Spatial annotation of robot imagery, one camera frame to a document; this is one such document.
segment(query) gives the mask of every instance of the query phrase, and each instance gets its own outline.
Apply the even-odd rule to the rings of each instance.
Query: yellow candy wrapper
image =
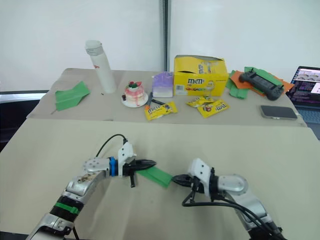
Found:
[[[198,96],[196,99],[187,102],[190,107],[197,108],[203,104],[213,103],[215,100],[209,96]]]
[[[229,105],[222,99],[219,99],[215,102],[205,103],[204,105],[199,106],[197,109],[204,118],[207,118],[214,114],[220,113],[228,108]]]
[[[178,109],[174,101],[165,103],[155,108],[150,108],[149,110],[144,110],[144,114],[146,116],[146,119],[148,119],[148,121],[153,119],[158,119],[163,115],[177,113],[177,112],[178,112]]]

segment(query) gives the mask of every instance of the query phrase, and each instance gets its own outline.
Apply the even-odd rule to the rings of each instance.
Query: white bottle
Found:
[[[85,50],[91,57],[103,90],[107,94],[114,93],[117,90],[117,86],[102,43],[97,40],[88,40],[85,42]]]

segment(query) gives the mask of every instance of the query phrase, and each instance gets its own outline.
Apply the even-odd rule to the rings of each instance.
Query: laptop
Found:
[[[286,95],[320,140],[320,67],[299,66],[291,83]]]

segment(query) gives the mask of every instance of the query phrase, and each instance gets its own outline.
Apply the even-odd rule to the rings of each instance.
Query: white plate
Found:
[[[144,92],[143,97],[138,101],[138,105],[135,102],[131,102],[131,101],[124,101],[121,97],[121,102],[129,107],[129,108],[139,108],[143,105],[145,105],[148,101],[148,94],[146,94],[146,92]]]

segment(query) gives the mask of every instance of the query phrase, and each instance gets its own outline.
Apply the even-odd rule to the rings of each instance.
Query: white wall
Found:
[[[114,70],[163,70],[159,0],[0,0],[0,91],[47,90],[66,68],[92,69],[100,40]]]
[[[320,67],[320,0],[172,0],[170,34],[171,70],[177,54],[205,55],[290,82]]]

